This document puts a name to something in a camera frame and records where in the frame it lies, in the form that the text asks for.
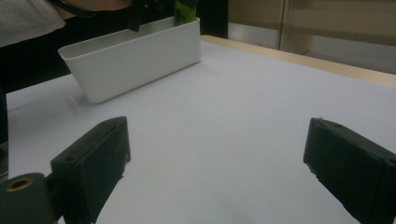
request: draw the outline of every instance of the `green object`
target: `green object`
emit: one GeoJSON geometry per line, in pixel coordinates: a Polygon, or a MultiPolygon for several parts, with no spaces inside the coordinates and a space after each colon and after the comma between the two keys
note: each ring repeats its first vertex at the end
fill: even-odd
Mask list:
{"type": "Polygon", "coordinates": [[[197,0],[176,0],[175,18],[177,24],[183,24],[195,20],[197,0]]]}

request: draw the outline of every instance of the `screw hole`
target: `screw hole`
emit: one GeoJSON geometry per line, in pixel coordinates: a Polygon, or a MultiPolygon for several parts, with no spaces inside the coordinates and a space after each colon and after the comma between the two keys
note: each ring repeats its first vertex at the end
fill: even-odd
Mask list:
{"type": "Polygon", "coordinates": [[[7,186],[7,191],[13,192],[13,191],[25,189],[28,186],[32,185],[33,182],[34,182],[34,180],[32,178],[22,178],[22,179],[15,180],[7,186]]]}

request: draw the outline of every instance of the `wooden table edge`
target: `wooden table edge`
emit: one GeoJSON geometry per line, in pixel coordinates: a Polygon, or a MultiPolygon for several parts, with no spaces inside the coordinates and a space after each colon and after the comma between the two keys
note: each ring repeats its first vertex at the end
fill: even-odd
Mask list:
{"type": "Polygon", "coordinates": [[[377,72],[370,69],[359,68],[342,63],[334,63],[321,59],[311,58],[304,55],[288,53],[276,49],[267,49],[260,46],[254,46],[238,41],[223,39],[210,35],[202,35],[201,39],[205,42],[217,44],[223,47],[239,49],[251,53],[268,56],[271,58],[279,59],[285,62],[297,63],[323,71],[335,73],[338,75],[353,77],[356,79],[364,80],[370,83],[378,84],[385,87],[396,88],[396,75],[377,72]]]}

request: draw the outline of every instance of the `person's arm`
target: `person's arm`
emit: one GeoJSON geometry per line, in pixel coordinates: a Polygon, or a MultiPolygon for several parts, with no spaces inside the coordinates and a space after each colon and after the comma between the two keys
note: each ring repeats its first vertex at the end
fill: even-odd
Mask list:
{"type": "Polygon", "coordinates": [[[0,47],[48,34],[65,22],[45,0],[0,1],[0,47]]]}
{"type": "MultiPolygon", "coordinates": [[[[64,0],[67,4],[89,11],[118,10],[131,0],[64,0]]],[[[64,27],[74,15],[47,0],[0,0],[0,48],[23,40],[46,35],[64,27]]]]}

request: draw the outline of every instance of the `white plastic container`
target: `white plastic container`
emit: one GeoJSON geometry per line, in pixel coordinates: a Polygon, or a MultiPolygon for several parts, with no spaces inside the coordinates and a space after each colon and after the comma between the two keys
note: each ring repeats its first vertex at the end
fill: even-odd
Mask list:
{"type": "Polygon", "coordinates": [[[197,63],[199,19],[175,25],[174,18],[142,25],[58,50],[92,103],[101,103],[197,63]]]}

